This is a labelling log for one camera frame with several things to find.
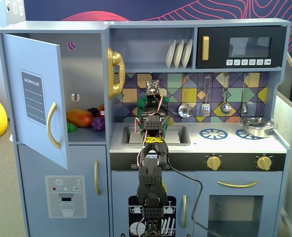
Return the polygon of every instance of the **purple wall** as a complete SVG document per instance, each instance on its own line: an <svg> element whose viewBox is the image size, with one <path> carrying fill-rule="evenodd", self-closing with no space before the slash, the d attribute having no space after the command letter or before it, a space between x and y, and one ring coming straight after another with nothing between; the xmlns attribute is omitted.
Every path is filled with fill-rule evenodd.
<svg viewBox="0 0 292 237"><path fill-rule="evenodd" d="M144 21L282 18L292 21L292 0L25 0L30 21ZM292 38L289 52L292 56Z"/></svg>

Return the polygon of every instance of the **saucepan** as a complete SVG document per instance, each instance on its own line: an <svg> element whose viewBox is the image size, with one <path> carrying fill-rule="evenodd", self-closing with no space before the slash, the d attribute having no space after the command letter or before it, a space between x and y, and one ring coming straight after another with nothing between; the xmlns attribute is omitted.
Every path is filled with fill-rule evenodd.
<svg viewBox="0 0 292 237"><path fill-rule="evenodd" d="M239 125L244 127L244 131L255 137L269 137L278 125L264 118L246 118L239 121Z"/></svg>

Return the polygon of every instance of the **floor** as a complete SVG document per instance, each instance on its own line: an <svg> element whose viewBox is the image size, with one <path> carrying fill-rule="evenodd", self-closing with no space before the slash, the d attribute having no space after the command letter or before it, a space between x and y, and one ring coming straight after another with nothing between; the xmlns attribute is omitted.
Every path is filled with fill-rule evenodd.
<svg viewBox="0 0 292 237"><path fill-rule="evenodd" d="M0 237L25 237L10 126L0 137ZM279 237L291 237L281 222Z"/></svg>

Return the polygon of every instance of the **yellow label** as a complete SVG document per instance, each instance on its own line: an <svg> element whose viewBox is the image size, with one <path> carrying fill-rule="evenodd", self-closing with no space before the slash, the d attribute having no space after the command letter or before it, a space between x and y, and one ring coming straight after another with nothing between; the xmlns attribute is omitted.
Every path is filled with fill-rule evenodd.
<svg viewBox="0 0 292 237"><path fill-rule="evenodd" d="M166 194L167 194L167 187L166 187L166 185L165 185L165 183L164 183L164 180L162 180L162 186L164 187L164 189L165 189L165 191L166 191Z"/></svg>
<svg viewBox="0 0 292 237"><path fill-rule="evenodd" d="M146 143L163 143L160 137L147 137L145 140Z"/></svg>

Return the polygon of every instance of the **gold telephone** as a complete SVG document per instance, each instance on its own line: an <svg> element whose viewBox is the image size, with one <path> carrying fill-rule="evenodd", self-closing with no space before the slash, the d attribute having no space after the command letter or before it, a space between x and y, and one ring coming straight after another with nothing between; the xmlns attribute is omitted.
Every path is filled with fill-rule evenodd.
<svg viewBox="0 0 292 237"><path fill-rule="evenodd" d="M115 83L114 66L120 67L119 78L120 82ZM111 48L107 48L107 81L108 81L108 98L111 100L115 95L121 93L125 84L125 64L123 57L120 53L113 51Z"/></svg>

